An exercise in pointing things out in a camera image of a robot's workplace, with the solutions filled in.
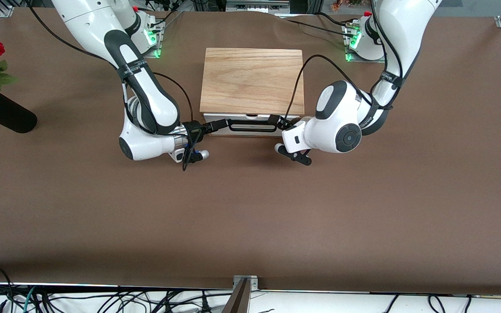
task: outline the blue cable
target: blue cable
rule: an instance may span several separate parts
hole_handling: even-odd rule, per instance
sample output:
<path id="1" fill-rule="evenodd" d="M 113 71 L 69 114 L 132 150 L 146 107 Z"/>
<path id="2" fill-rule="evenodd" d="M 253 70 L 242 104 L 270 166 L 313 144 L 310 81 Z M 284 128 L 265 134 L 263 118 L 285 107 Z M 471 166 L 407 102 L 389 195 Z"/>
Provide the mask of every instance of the blue cable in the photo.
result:
<path id="1" fill-rule="evenodd" d="M 28 312 L 28 301 L 30 301 L 30 297 L 32 297 L 32 292 L 34 291 L 36 286 L 32 287 L 30 291 L 28 291 L 28 295 L 26 295 L 26 300 L 24 301 L 24 308 L 22 309 L 22 313 Z"/>

